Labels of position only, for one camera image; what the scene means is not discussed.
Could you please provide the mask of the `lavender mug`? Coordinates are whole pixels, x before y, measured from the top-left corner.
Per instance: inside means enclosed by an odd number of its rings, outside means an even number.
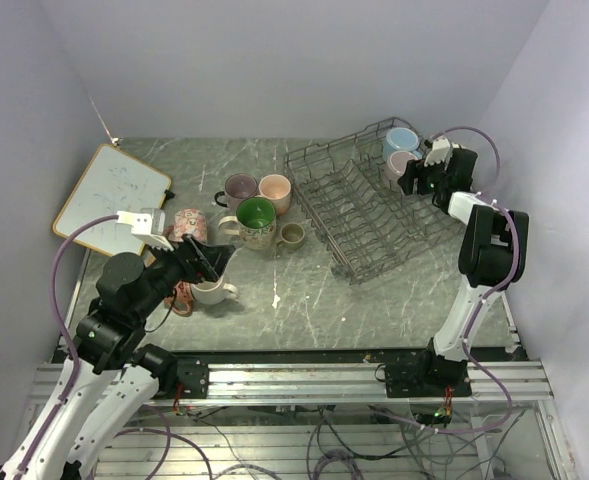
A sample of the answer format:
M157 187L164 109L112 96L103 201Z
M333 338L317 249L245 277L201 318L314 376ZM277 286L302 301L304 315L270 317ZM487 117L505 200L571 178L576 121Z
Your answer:
M384 185L393 191L401 191L398 179L405 171L405 166L410 160L420 160L409 152L395 152L387 160L382 174Z

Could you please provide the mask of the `cream white speckled mug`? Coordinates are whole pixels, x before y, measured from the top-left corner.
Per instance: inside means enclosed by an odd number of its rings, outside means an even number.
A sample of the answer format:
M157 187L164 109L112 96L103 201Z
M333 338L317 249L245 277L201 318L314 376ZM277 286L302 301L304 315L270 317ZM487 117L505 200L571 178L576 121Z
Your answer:
M237 300L240 296L239 289L225 277L217 282L192 284L190 289L194 299L204 305L217 305L225 300Z

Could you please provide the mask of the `light blue mug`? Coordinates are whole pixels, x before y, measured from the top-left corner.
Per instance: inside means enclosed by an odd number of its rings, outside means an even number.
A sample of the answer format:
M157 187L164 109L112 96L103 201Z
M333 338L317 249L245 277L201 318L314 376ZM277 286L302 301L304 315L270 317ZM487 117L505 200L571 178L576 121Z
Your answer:
M382 157L387 160L395 152L409 152L417 158L422 157L419 150L420 138L411 129L395 127L390 129L382 141Z

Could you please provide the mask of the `green inside floral mug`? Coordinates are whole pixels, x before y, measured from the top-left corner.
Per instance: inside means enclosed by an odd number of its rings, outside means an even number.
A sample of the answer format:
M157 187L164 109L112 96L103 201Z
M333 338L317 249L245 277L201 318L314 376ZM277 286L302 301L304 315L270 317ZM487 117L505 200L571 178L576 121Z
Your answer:
M276 232L277 215L273 203L264 197L243 200L234 215L223 217L218 229L240 238L252 250L268 249Z

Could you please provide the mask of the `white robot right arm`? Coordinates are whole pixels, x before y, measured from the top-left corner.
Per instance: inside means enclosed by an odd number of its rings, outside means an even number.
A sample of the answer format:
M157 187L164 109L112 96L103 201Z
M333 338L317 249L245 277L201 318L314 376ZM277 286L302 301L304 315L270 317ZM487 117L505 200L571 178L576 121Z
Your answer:
M476 152L455 146L448 160L409 164L398 184L405 193L415 185L432 203L465 226L458 256L461 283L442 327L420 353L410 381L433 396L463 381L471 344L498 294L522 277L527 254L529 215L500 207L472 191Z

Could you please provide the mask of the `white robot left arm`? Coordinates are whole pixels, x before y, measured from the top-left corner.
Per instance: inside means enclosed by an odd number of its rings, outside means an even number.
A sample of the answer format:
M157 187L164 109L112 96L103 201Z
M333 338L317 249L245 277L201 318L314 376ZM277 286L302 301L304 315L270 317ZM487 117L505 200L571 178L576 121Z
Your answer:
M177 387L176 357L141 343L148 317L179 283L219 280L235 250L186 235L155 251L151 265L130 252L109 258L59 380L19 448L0 465L0 479L88 478L126 421Z

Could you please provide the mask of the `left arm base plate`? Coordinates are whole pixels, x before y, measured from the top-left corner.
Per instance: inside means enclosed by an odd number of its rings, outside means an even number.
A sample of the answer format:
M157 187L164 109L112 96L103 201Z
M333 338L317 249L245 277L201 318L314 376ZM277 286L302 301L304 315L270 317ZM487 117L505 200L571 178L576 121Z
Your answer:
M164 361L152 370L159 381L155 399L205 399L209 389L210 369L195 357Z

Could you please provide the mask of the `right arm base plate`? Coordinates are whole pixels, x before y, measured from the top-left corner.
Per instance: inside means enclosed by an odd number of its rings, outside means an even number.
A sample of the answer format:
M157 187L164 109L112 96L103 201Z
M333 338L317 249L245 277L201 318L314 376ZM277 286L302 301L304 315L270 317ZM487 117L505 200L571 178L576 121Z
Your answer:
M469 397L467 362L445 360L440 356L422 356L383 365L382 382L388 398Z

